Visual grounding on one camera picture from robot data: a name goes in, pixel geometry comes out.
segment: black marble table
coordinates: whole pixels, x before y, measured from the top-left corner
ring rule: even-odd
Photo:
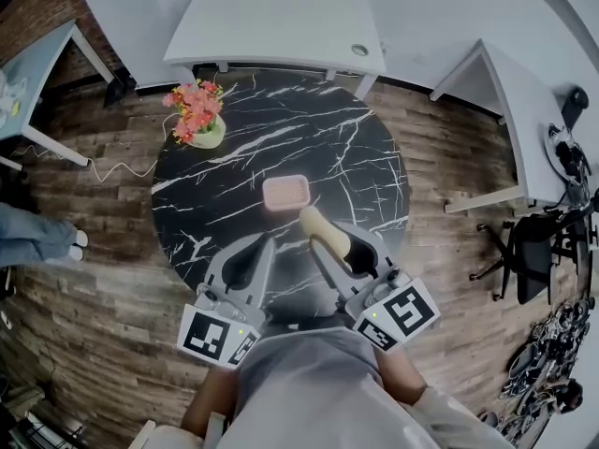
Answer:
[[[262,182],[304,175],[328,219],[360,225],[396,253],[409,202],[400,149],[369,107],[330,81],[260,73],[224,90],[218,148],[169,136],[160,152],[153,216],[168,260],[196,290],[216,252],[268,232],[278,248],[265,299],[275,321],[331,314],[337,293],[310,255],[298,212],[266,210]]]

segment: shoe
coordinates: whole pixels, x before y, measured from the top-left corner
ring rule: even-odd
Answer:
[[[68,255],[75,261],[81,261],[81,259],[83,259],[83,250],[79,246],[71,244],[70,248],[68,249]]]
[[[81,248],[85,248],[87,244],[90,242],[90,239],[87,238],[87,233],[85,231],[77,230],[77,238],[75,239],[75,244],[77,246],[81,246]]]

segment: table leg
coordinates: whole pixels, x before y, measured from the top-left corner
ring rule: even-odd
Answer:
[[[181,85],[185,85],[187,83],[197,85],[196,77],[194,76],[191,65],[173,65],[172,69],[174,70],[177,80]]]
[[[104,64],[104,62],[102,62],[102,59],[95,52],[90,43],[85,39],[85,36],[83,36],[81,30],[77,28],[77,25],[73,27],[73,35],[71,37],[81,50],[81,53],[85,55],[85,58],[90,61],[102,78],[106,80],[107,83],[113,81],[114,75],[112,75],[112,72],[109,70],[109,68]]]
[[[11,161],[11,160],[5,158],[4,156],[0,156],[0,164],[4,165],[6,167],[10,167],[12,169],[16,169],[17,171],[22,171],[22,165],[19,165],[18,163]]]
[[[481,42],[476,42],[473,50],[464,58],[458,66],[456,66],[449,75],[447,75],[441,82],[434,88],[429,98],[431,101],[437,101],[441,95],[446,94],[447,91],[453,86],[460,75],[472,64],[472,62],[482,54]]]
[[[359,83],[356,91],[354,92],[354,96],[363,100],[366,96],[366,93],[371,89],[374,82],[376,81],[377,75],[366,74],[362,77],[362,81]]]
[[[496,191],[495,193],[489,193],[488,195],[458,199],[454,203],[446,205],[445,210],[446,213],[455,213],[457,211],[471,210],[472,208],[479,208],[481,206],[503,203],[504,201],[524,196],[526,196],[524,194],[524,189],[518,185],[512,188],[506,188],[505,190]]]
[[[67,148],[65,145],[59,143],[58,141],[55,141],[52,138],[47,137],[46,135],[37,131],[35,128],[29,126],[28,124],[23,128],[22,134],[24,137],[28,137],[35,143],[43,146],[44,148],[47,148],[51,152],[55,152],[63,158],[77,163],[82,167],[87,167],[87,164],[89,163],[89,159],[85,156],[82,156],[79,153],[74,152],[73,150]]]

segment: white desk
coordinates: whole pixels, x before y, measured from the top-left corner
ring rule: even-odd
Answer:
[[[368,55],[352,51],[363,45]],[[277,63],[365,74],[363,98],[385,60],[368,0],[192,0],[165,54],[181,83],[194,82],[191,65]]]
[[[431,93],[436,101],[454,85],[460,75],[482,58],[501,107],[514,150],[518,184],[488,195],[454,201],[446,212],[456,212],[527,197],[557,203],[565,191],[565,181],[553,169],[543,135],[549,125],[563,126],[555,95],[536,75],[488,42],[479,40],[473,51],[447,75]]]
[[[74,20],[55,28],[29,45],[29,47],[12,58],[2,68],[10,84],[27,79],[27,90],[25,95],[19,98],[21,102],[19,113],[14,117],[8,116],[6,124],[0,128],[0,139],[23,135],[78,165],[86,166],[88,163],[87,158],[47,137],[29,125],[29,120],[36,108],[39,94],[44,88],[44,84],[56,60],[58,60],[59,55],[70,38],[73,39],[104,80],[110,83],[114,79],[110,70],[104,65],[100,57],[81,34]],[[0,159],[0,163],[18,170],[22,169],[21,165],[11,162],[6,158]]]

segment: person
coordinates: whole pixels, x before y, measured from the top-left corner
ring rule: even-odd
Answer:
[[[553,389],[553,409],[558,414],[570,413],[582,404],[582,386],[574,378],[546,383],[544,389]]]
[[[266,338],[237,370],[212,367],[181,428],[157,428],[144,449],[203,447],[211,413],[232,421],[207,443],[218,449],[512,447],[402,349],[385,355],[346,327]]]
[[[87,234],[69,222],[0,203],[0,268],[66,256],[81,261],[87,244]]]

